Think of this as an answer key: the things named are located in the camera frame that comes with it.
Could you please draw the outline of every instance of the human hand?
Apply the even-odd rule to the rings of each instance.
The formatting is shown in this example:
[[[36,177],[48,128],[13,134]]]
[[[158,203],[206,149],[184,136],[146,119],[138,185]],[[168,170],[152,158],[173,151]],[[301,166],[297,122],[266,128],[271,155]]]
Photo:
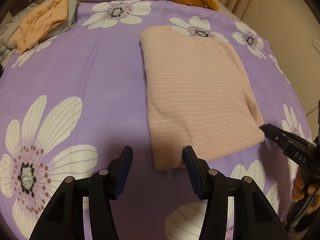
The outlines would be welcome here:
[[[315,183],[312,184],[308,188],[308,194],[313,195],[316,189],[318,188],[319,184]],[[304,197],[304,189],[305,187],[305,181],[302,177],[302,168],[298,168],[297,176],[295,180],[293,181],[293,189],[292,189],[292,200],[293,202],[298,202],[299,200],[303,199]],[[311,214],[312,212],[316,211],[320,207],[320,188],[316,192],[316,197],[314,198],[311,205],[308,207],[306,211],[306,215]]]

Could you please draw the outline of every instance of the electrical socket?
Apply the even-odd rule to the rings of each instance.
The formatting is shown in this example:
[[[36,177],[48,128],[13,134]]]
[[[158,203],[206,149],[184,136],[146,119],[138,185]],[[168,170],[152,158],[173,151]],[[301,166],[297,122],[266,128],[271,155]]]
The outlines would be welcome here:
[[[316,50],[320,53],[320,41],[316,38],[312,45],[316,48]]]

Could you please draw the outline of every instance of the bed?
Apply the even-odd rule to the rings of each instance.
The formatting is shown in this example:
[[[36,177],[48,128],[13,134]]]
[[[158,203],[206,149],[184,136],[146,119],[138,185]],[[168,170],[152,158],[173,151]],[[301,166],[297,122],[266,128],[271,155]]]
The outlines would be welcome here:
[[[0,78],[0,214],[18,240],[29,238],[66,176],[83,178],[106,168],[125,145],[133,148],[133,163],[124,193],[111,203],[119,238],[198,239],[206,203],[193,193],[186,170],[154,168],[139,44],[149,27],[223,35],[245,66],[264,122],[311,141],[306,115],[268,41],[262,38],[263,47],[248,49],[234,33],[250,42],[259,34],[223,7],[215,12],[168,0],[125,0],[117,6],[137,2],[149,5],[149,13],[106,28],[88,21],[98,3],[79,3],[72,30],[11,56]],[[106,11],[100,5],[99,12]],[[194,23],[195,16],[210,24]],[[209,166],[234,178],[251,176],[279,217],[286,215],[297,165],[276,144],[265,140]],[[232,239],[232,199],[228,218],[226,239]],[[87,199],[84,224],[86,239],[92,239]]]

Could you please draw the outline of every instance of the black tool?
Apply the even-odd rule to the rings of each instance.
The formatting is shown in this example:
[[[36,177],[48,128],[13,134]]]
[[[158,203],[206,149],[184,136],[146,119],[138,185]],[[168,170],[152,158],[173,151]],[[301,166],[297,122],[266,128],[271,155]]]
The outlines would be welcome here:
[[[132,148],[126,146],[107,169],[84,179],[66,177],[42,212],[30,240],[84,240],[85,196],[89,197],[93,240],[118,240],[109,200],[116,200],[122,193],[132,158]]]
[[[224,240],[227,228],[228,197],[234,197],[233,240],[281,239],[289,237],[273,207],[251,177],[226,178],[198,159],[191,146],[183,150],[193,191],[207,199],[199,240]]]
[[[315,198],[315,195],[308,194],[308,188],[311,184],[320,182],[320,152],[314,144],[274,125],[264,124],[260,128],[267,138],[278,144],[287,157],[302,167],[302,176],[306,181],[304,198],[292,204],[284,222],[285,229],[289,232],[291,227],[297,226]]]

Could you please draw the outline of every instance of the metal screw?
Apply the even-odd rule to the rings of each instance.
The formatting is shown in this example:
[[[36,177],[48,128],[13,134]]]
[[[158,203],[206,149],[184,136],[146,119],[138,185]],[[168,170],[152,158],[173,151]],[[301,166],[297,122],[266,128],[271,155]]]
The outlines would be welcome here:
[[[218,171],[215,170],[215,169],[210,169],[208,172],[209,172],[209,174],[211,174],[211,175],[217,175],[217,174],[218,174]]]
[[[245,176],[244,181],[250,183],[250,182],[252,182],[252,178],[249,176]]]
[[[73,181],[73,177],[69,176],[69,177],[66,177],[65,180],[64,180],[66,183],[70,183]]]
[[[99,171],[100,175],[107,175],[108,174],[108,170],[107,169],[102,169]]]

